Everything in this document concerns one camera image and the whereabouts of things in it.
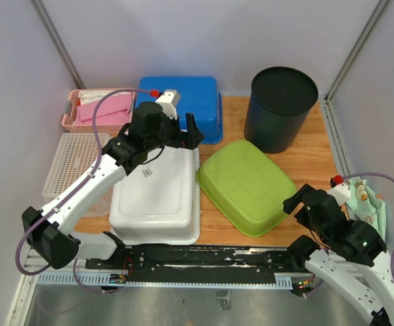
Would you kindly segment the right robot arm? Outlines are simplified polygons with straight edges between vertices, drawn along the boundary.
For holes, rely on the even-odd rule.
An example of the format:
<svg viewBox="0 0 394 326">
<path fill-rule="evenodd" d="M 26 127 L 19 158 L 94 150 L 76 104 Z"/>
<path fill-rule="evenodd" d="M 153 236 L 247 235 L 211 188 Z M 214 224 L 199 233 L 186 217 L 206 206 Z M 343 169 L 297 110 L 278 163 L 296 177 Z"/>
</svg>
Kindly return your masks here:
<svg viewBox="0 0 394 326">
<path fill-rule="evenodd" d="M 289 267 L 308 270 L 336 290 L 369 325 L 394 325 L 394 268 L 379 233 L 364 221 L 348 219 L 342 205 L 351 199 L 345 183 L 329 190 L 303 185 L 283 203 L 299 224 L 317 234 L 326 251 L 308 236 L 287 249 Z"/>
</svg>

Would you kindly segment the black round bucket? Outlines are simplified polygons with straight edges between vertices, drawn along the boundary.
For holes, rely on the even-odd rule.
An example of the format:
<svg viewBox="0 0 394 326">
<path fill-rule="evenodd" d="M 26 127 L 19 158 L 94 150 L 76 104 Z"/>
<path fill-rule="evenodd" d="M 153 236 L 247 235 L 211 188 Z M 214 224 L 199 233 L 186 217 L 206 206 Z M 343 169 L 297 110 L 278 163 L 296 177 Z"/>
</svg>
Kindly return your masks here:
<svg viewBox="0 0 394 326">
<path fill-rule="evenodd" d="M 286 151 L 317 103 L 316 83 L 291 67 L 269 67 L 251 82 L 245 139 L 264 153 Z"/>
</svg>

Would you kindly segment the white perforated plastic basket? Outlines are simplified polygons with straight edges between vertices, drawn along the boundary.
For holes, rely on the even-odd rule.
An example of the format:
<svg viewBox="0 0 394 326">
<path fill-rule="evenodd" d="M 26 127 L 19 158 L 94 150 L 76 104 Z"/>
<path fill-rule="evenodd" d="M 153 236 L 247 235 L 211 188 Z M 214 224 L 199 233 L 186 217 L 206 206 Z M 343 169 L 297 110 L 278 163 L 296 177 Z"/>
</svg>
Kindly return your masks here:
<svg viewBox="0 0 394 326">
<path fill-rule="evenodd" d="M 62 134 L 43 187 L 44 202 L 51 202 L 70 187 L 91 168 L 97 156 L 98 147 L 92 133 Z"/>
</svg>

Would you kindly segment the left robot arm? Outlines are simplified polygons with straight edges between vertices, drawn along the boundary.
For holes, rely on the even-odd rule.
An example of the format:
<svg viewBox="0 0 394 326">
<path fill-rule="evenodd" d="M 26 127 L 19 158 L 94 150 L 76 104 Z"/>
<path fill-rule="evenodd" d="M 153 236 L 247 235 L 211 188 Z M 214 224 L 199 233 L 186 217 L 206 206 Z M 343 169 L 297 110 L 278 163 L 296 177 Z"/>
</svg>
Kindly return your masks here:
<svg viewBox="0 0 394 326">
<path fill-rule="evenodd" d="M 161 104 L 142 103 L 129 123 L 100 149 L 96 161 L 68 189 L 41 209 L 28 207 L 22 214 L 24 235 L 17 248 L 28 244 L 48 268 L 65 267 L 77 258 L 99 258 L 109 268 L 119 268 L 125 252 L 113 236 L 97 234 L 93 240 L 72 236 L 75 224 L 108 189 L 148 162 L 148 155 L 165 147 L 193 150 L 204 135 L 194 115 L 186 113 L 186 129 L 169 117 Z"/>
</svg>

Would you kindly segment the lime green plastic tub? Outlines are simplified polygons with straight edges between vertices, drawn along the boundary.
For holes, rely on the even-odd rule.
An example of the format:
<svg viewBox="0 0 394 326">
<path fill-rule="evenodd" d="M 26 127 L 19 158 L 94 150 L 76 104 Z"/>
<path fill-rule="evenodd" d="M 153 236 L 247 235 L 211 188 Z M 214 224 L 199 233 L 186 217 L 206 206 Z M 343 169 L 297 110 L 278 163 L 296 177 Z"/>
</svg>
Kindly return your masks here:
<svg viewBox="0 0 394 326">
<path fill-rule="evenodd" d="M 286 218 L 283 201 L 297 191 L 287 174 L 246 140 L 215 152 L 198 169 L 196 180 L 228 221 L 252 238 Z"/>
</svg>

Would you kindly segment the blue plastic tub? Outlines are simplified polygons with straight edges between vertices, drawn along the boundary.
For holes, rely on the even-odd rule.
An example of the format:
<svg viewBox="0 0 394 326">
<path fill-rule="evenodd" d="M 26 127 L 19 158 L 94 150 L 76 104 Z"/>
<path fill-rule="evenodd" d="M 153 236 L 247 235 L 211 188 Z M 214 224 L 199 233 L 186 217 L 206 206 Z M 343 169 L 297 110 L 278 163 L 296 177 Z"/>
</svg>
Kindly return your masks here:
<svg viewBox="0 0 394 326">
<path fill-rule="evenodd" d="M 223 139 L 221 94 L 211 76 L 146 76 L 139 82 L 144 90 L 176 90 L 180 99 L 176 105 L 181 129 L 186 129 L 186 113 L 193 113 L 196 125 L 204 135 L 203 143 L 214 145 Z"/>
</svg>

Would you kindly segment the large white plastic tub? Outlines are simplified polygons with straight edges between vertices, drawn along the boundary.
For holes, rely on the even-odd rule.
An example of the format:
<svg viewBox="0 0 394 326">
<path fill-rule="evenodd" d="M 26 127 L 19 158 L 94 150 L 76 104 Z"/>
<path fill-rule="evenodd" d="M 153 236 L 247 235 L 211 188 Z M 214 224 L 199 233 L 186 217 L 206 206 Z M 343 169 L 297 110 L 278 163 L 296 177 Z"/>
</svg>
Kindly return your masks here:
<svg viewBox="0 0 394 326">
<path fill-rule="evenodd" d="M 113 187 L 109 224 L 126 245 L 192 245 L 200 236 L 198 149 L 167 147 Z"/>
</svg>

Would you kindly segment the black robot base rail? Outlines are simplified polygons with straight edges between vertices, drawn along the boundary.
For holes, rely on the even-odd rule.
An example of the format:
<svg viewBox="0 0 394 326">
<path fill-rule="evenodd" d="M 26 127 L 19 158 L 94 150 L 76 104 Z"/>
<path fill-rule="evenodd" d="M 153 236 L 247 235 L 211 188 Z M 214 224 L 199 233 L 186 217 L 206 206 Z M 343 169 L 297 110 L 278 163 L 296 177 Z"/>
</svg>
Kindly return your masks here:
<svg viewBox="0 0 394 326">
<path fill-rule="evenodd" d="M 120 246 L 109 259 L 87 259 L 89 270 L 129 271 L 147 275 L 151 271 L 188 277 L 218 276 L 238 279 L 240 275 L 305 274 L 307 270 L 288 253 L 286 248 L 238 247 L 193 244 L 173 246 L 142 244 Z"/>
</svg>

